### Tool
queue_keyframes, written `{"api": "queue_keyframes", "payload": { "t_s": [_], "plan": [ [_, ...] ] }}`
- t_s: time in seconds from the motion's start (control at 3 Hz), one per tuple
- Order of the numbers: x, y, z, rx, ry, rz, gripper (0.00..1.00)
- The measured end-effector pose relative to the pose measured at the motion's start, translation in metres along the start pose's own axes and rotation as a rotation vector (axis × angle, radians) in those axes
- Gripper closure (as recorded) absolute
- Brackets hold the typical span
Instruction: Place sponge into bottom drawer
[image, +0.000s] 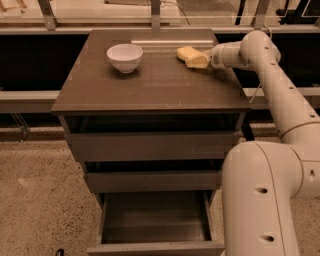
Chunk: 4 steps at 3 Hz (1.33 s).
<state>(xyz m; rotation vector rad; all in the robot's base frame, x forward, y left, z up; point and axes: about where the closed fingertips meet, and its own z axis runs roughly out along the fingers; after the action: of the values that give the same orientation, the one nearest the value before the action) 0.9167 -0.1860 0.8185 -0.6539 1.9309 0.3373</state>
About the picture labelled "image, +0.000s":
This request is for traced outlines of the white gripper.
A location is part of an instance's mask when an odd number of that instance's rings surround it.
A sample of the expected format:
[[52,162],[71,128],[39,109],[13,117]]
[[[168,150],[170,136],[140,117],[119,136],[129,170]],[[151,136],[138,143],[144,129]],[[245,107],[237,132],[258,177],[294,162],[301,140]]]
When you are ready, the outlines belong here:
[[[210,50],[210,64],[214,69],[228,68],[228,65],[224,60],[224,48],[224,44],[219,44]],[[205,54],[198,54],[187,58],[185,64],[188,68],[206,69],[209,65],[209,58]]]

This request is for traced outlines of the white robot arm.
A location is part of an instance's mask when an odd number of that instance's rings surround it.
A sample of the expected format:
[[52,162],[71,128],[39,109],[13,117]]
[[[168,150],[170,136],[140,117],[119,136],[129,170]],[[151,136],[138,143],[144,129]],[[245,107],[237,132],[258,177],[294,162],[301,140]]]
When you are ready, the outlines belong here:
[[290,200],[320,196],[320,117],[280,68],[266,33],[218,44],[210,58],[215,69],[257,74],[280,138],[241,143],[227,154],[221,256],[300,256]]

